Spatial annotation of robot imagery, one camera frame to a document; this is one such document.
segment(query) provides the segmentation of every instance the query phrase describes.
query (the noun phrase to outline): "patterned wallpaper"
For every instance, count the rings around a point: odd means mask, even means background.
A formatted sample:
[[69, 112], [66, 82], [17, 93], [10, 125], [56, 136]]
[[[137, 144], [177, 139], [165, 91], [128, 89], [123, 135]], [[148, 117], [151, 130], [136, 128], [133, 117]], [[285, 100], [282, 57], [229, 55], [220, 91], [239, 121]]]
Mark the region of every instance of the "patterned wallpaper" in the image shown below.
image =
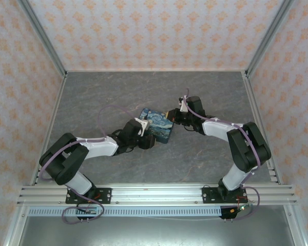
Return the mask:
[[251, 82], [283, 181], [295, 184], [308, 230], [308, 0], [293, 4]]
[[0, 246], [28, 184], [61, 77], [16, 0], [0, 0]]
[[66, 70], [240, 70], [283, 0], [30, 2]]

